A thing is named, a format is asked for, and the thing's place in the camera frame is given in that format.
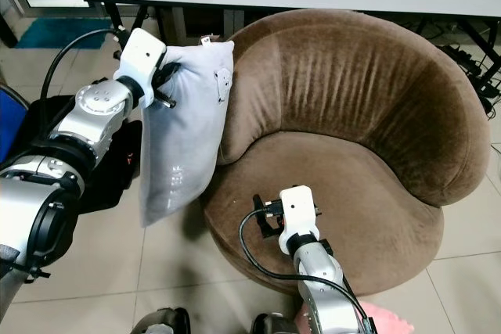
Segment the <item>grey pillow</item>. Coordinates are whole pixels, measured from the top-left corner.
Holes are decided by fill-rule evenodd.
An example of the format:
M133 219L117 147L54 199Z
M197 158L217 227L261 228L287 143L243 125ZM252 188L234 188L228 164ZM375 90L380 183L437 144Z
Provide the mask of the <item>grey pillow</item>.
M210 184L228 113L235 43L171 45L178 68L142 112L141 226L193 204Z

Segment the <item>brown round sofa chair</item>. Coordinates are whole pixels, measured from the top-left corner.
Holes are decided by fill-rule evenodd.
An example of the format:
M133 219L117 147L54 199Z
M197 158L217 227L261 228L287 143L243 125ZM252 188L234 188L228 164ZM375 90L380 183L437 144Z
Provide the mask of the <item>brown round sofa chair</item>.
M205 226L248 278L286 294L241 252L253 197L308 186L355 294L401 285L433 261L443 208L481 184L489 124L472 84L436 45L390 20L298 9L237 31L235 76Z

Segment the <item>blue floor mat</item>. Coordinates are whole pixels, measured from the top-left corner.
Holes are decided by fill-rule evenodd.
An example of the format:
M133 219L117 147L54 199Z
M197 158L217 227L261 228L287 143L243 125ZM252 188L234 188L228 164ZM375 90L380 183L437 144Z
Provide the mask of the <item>blue floor mat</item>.
M29 24L15 48L63 48L87 31L108 24L103 18L38 18Z

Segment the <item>robot left leg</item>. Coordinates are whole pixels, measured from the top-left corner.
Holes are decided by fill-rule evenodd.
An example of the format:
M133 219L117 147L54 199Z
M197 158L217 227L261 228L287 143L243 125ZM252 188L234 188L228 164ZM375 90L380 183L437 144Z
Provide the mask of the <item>robot left leg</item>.
M182 307L158 309L141 318L130 334L191 334L189 312Z

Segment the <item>blue chair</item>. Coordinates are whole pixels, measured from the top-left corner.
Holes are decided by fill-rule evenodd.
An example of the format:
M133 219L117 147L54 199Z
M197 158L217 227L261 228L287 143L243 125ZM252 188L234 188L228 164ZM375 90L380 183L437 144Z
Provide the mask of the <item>blue chair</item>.
M11 95L9 88L0 91L0 161L7 158L15 141L26 110L21 102Z

